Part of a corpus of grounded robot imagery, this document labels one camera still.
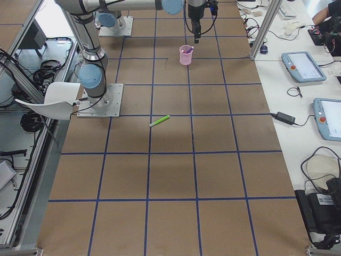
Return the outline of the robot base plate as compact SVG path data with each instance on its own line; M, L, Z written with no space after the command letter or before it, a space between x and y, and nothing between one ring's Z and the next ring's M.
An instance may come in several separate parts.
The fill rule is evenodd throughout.
M123 84L108 84L107 91L99 102L98 99L88 97L83 89L82 98L87 98L79 105L76 113L78 118L106 118L119 117L121 100L123 96Z

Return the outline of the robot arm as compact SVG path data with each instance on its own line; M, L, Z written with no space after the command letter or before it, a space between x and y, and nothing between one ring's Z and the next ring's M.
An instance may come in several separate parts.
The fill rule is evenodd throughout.
M188 18L191 20L191 28L188 25L187 19L185 19L185 25L190 33L194 35L194 43L198 44L201 36L209 32L215 24L218 14L218 2L217 1L184 1L184 12L188 11ZM201 31L200 20L204 17L205 9L210 9L211 15L214 16L214 20L211 26L204 32Z
M83 46L84 66L79 71L79 80L84 87L91 106L99 109L110 105L112 93L108 91L106 67L108 56L101 47L95 26L94 13L99 11L108 17L101 23L114 27L121 11L163 10L175 15L183 9L183 1L56 1L62 10L71 16L72 31Z

